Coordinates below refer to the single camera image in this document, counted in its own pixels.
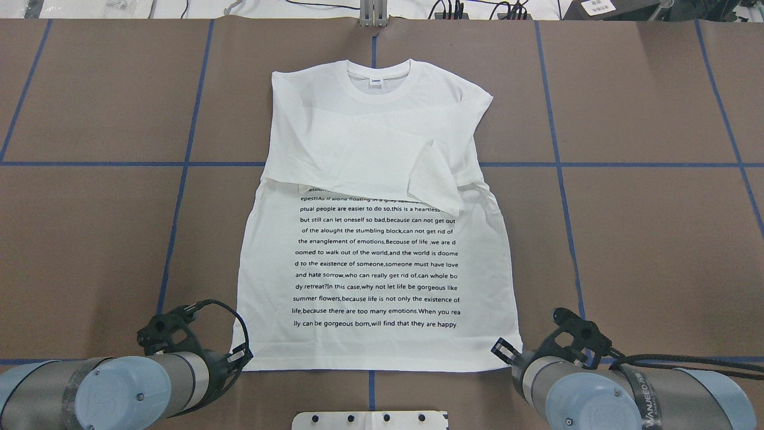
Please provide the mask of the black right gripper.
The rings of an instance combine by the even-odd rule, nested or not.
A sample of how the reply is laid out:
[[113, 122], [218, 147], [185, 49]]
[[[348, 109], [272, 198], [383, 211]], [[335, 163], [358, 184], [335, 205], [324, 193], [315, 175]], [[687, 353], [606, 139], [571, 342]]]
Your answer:
[[568, 308], [556, 308], [552, 318], [557, 329], [537, 349], [520, 353], [503, 337], [499, 337], [491, 353], [507, 365], [513, 374], [524, 374], [529, 365], [543, 357], [561, 358], [585, 370], [599, 367], [603, 357], [615, 357], [612, 341], [593, 321], [584, 320]]

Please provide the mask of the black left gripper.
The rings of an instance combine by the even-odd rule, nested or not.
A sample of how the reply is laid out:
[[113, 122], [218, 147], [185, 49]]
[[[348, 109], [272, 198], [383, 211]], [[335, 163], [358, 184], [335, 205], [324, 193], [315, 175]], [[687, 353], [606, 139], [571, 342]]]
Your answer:
[[205, 348], [189, 325], [202, 306], [179, 306], [155, 315], [137, 332], [147, 358], [160, 364], [170, 378], [167, 413], [191, 413], [215, 402], [231, 389], [253, 354], [249, 343], [230, 353]]

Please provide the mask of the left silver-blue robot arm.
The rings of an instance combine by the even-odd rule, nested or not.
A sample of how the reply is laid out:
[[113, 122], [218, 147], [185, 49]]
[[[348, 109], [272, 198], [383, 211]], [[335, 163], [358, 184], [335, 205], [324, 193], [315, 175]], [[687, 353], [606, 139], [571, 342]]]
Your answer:
[[219, 300], [156, 315], [137, 332], [142, 356], [47, 360], [2, 374], [3, 429], [145, 429], [193, 413], [226, 394], [252, 359], [245, 340], [229, 353], [203, 348], [190, 329]]

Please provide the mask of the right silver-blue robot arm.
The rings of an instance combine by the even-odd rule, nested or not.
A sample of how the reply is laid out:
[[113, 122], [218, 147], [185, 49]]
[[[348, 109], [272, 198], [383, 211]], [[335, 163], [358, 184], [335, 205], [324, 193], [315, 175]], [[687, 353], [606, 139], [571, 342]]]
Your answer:
[[753, 429], [756, 416], [735, 378], [761, 365], [666, 354], [624, 355], [594, 322], [566, 308], [538, 349], [500, 338], [494, 355], [513, 386], [554, 429]]

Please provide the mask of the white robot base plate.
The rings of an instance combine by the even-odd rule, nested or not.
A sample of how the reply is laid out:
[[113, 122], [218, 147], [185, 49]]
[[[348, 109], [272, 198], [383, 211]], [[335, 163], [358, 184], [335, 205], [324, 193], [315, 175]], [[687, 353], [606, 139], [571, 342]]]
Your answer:
[[299, 413], [292, 429], [448, 429], [448, 414], [436, 410], [315, 411]]

